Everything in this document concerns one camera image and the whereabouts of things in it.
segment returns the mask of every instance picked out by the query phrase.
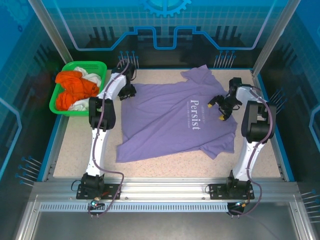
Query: green basket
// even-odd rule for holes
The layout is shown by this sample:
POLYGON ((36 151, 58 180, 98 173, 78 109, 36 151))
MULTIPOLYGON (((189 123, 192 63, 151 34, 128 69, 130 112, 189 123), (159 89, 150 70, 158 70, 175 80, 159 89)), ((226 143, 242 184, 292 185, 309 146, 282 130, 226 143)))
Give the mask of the green basket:
MULTIPOLYGON (((107 66, 101 61, 72 61, 67 63, 62 71, 73 71, 76 67, 80 67, 85 69, 88 74, 97 74, 101 77, 101 86, 99 89, 99 93, 105 86, 106 74, 107 74, 107 66)), ((63 114, 65 116, 88 116, 89 111, 59 111, 56 108, 56 99, 60 93, 64 91, 64 88, 61 87, 59 83, 56 84, 50 103, 49 108, 51 112, 54 114, 63 114)))

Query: cable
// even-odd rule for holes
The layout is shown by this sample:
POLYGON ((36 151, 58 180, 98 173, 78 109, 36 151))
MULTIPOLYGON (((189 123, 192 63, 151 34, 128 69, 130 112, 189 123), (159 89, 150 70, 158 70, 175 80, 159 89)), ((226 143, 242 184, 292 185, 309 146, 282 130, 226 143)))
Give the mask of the cable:
MULTIPOLYGON (((124 63, 124 61, 126 61, 125 58, 122 59, 121 61, 119 61, 118 64, 116 65, 116 67, 118 68, 121 63, 124 63)), ((93 141, 93 146, 92 146, 92 161, 93 161, 93 164, 95 165, 95 167, 96 167, 97 169, 99 169, 100 171, 103 171, 103 172, 105 172, 105 173, 108 173, 108 174, 119 174, 119 175, 121 175, 121 177, 122 177, 122 178, 121 178, 121 181, 120 181, 120 184, 119 184, 119 187, 118 187, 118 189, 116 190, 116 192, 115 192, 115 194, 114 194, 114 196, 113 196, 113 198, 112 198, 109 206, 108 206, 103 212, 99 213, 99 215, 103 215, 103 214, 105 214, 106 212, 109 211, 109 209, 111 208, 112 204, 115 202, 116 197, 117 197, 118 193, 120 192, 120 189, 121 189, 122 184, 123 184, 124 179, 125 179, 125 175, 124 175, 122 172, 119 172, 119 171, 110 171, 110 170, 106 170, 106 169, 101 168, 101 167, 97 164, 97 162, 96 162, 95 151, 96 151, 97 140, 98 140, 98 137, 99 137, 100 126, 101 126, 101 123, 102 123, 102 120, 103 120, 103 117, 104 117, 104 114, 105 114, 105 98, 106 98, 108 89, 109 89, 109 87, 111 86, 111 84, 112 84, 118 77, 120 77, 123 73, 126 72, 126 70, 128 69, 128 67, 129 67, 129 61, 127 60, 127 64, 126 64, 125 68, 123 69, 123 71, 120 72, 116 77, 114 77, 114 78, 109 82, 109 84, 107 85, 107 87, 106 87, 106 89, 105 89, 105 91, 104 91, 104 93, 103 93, 101 116, 100 116, 100 119, 99 119, 99 122, 98 122, 98 126, 97 126, 97 128, 96 128, 96 129, 97 129, 97 130, 96 130, 96 135, 95 135, 95 139, 94 139, 94 141, 93 141)))
POLYGON ((210 184, 208 184, 208 185, 204 188, 204 192, 205 192, 206 194, 210 194, 209 191, 206 191, 206 190, 207 190, 207 187, 209 187, 209 186, 210 186, 210 184))
POLYGON ((108 191, 105 191, 104 193, 101 194, 101 197, 107 195, 109 192, 108 191))
POLYGON ((77 191, 77 190, 73 190, 73 186, 74 186, 75 182, 77 182, 77 181, 81 182, 81 180, 74 180, 74 181, 71 183, 71 191, 73 191, 73 192, 76 192, 76 191, 77 191))
POLYGON ((260 93, 262 92, 262 90, 256 86, 251 86, 251 88, 255 89, 255 90, 258 90, 260 93))
POLYGON ((131 81, 135 80, 137 77, 137 69, 135 70, 134 78, 131 79, 131 81))
POLYGON ((248 204, 250 203, 250 192, 248 192, 248 204))
MULTIPOLYGON (((237 211, 237 210, 231 210, 232 212, 234 213, 237 213, 239 214, 239 216, 241 216, 241 212, 240 211, 237 211)), ((259 219, 253 217, 253 216, 250 216, 250 215, 246 215, 246 217, 260 223, 270 234, 272 234, 276 239, 280 240, 280 237, 278 237, 270 228, 268 228, 262 221, 260 221, 259 219)))

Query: orange cloth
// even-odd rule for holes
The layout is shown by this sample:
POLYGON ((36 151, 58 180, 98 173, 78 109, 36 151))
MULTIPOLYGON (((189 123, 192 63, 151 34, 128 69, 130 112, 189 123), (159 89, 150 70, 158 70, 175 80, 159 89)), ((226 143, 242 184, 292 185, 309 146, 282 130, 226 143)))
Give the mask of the orange cloth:
POLYGON ((96 97, 99 93, 97 84, 82 78, 79 71, 59 72, 55 82, 65 89, 55 100, 56 109, 59 111, 67 111, 76 101, 96 97))

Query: gear logo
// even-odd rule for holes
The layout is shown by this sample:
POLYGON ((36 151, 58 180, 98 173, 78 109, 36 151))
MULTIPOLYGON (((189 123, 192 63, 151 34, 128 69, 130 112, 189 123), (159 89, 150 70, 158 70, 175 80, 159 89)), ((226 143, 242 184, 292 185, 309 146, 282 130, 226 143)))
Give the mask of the gear logo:
POLYGON ((187 9, 187 4, 191 4, 191 0, 141 0, 144 10, 148 10, 150 14, 157 17, 171 17, 174 14, 180 14, 181 10, 187 9))
POLYGON ((18 23, 22 24, 29 15, 28 0, 0 0, 0 6, 6 7, 10 16, 18 23))

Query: table surface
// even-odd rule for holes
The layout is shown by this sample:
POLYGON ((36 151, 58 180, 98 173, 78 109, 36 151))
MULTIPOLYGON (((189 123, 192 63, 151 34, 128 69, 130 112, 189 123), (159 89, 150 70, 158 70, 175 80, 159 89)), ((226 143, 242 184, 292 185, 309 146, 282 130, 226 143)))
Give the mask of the table surface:
MULTIPOLYGON (((138 69, 137 77, 132 82, 141 84, 173 84, 185 81, 181 72, 187 70, 148 70, 138 69)), ((229 80, 233 77, 242 78, 244 84, 253 85, 249 70, 220 69, 212 70, 212 74, 228 91, 229 80)), ((121 131, 121 101, 114 101, 116 123, 110 132, 104 158, 104 168, 124 173, 126 177, 163 177, 163 178, 209 178, 227 177, 236 165, 243 145, 241 123, 245 109, 235 111, 232 115, 238 123, 234 139, 234 153, 220 153, 211 159, 201 150, 176 153, 135 162, 116 163, 116 148, 122 143, 121 131)), ((53 176, 55 178, 81 178, 85 173, 90 156, 92 129, 88 117, 70 117, 64 134, 60 153, 56 162, 53 176)), ((280 177, 278 164, 270 141, 261 150, 252 171, 253 177, 280 177)))

